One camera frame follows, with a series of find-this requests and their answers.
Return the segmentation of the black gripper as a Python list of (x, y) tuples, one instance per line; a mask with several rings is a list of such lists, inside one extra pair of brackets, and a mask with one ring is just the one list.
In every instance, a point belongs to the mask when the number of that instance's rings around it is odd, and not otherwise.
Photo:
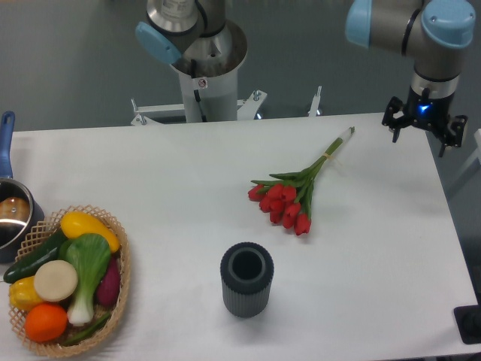
[(408, 126), (432, 132), (441, 143), (438, 156), (442, 157), (447, 148), (462, 146), (468, 121), (466, 115), (449, 115), (452, 100), (453, 94), (434, 99), (429, 95), (429, 89), (422, 91), (421, 95), (410, 89), (405, 105), (399, 98), (391, 97), (382, 118), (382, 125), (389, 128), (393, 143), (399, 139), (401, 130)]

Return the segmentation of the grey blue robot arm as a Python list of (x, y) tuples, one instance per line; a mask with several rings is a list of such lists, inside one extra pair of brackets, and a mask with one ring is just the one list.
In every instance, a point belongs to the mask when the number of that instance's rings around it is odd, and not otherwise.
[[(442, 147), (460, 147), (467, 118), (449, 112), (464, 58), (473, 40), (476, 12), (467, 1), (355, 1), (346, 17), (346, 39), (414, 61), (406, 101), (392, 98), (382, 123), (394, 136), (408, 126), (428, 131)], [(223, 1), (150, 1), (137, 24), (140, 45), (177, 73), (190, 123), (249, 119), (237, 104), (237, 71), (247, 39), (225, 16)]]

